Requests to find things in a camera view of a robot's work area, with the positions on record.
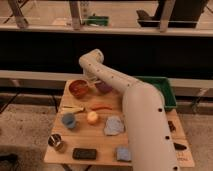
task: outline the railing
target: railing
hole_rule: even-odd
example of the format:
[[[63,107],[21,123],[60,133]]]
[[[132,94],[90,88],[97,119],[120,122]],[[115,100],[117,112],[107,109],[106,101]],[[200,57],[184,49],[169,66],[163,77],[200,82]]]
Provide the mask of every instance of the railing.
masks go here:
[[[212,36],[213,1],[1,0],[0,29]]]

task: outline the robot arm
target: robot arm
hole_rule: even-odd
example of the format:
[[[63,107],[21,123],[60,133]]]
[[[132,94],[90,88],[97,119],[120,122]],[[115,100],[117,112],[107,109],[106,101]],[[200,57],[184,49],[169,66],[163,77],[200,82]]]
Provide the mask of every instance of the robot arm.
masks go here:
[[[134,171],[179,171],[162,96],[152,85],[102,65],[95,49],[79,59],[84,73],[123,94],[122,110]]]

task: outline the tiled floor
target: tiled floor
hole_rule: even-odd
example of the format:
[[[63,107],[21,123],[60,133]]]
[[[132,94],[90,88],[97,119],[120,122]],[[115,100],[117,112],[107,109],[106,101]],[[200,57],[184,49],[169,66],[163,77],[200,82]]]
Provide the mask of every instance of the tiled floor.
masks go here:
[[[1,92],[0,99],[8,102],[14,95]],[[208,107],[208,114],[213,114],[213,104]],[[17,153],[22,171],[63,171],[60,165],[43,162],[55,114],[52,95],[19,94],[0,114],[0,152]],[[213,115],[180,114],[180,119],[196,163],[195,168],[182,170],[213,170]],[[83,171],[85,167],[71,166],[74,171]],[[0,164],[0,170],[3,168],[8,169],[8,164]],[[131,168],[93,166],[90,170],[130,171]]]

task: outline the gray cloth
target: gray cloth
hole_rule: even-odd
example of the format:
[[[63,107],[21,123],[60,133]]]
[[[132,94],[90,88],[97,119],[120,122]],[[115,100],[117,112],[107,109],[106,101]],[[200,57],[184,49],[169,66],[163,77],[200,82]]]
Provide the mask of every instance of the gray cloth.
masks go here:
[[[130,151],[126,147],[118,147],[116,149],[116,156],[118,161],[131,161]]]
[[[105,135],[118,135],[124,132],[124,124],[119,116],[109,116],[104,128]]]

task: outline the orange bowl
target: orange bowl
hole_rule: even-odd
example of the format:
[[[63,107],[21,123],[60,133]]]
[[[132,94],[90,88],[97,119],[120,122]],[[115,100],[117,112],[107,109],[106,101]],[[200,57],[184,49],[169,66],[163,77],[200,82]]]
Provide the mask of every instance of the orange bowl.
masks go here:
[[[69,85],[69,91],[74,97],[82,98],[89,91],[89,86],[84,80],[75,80]]]

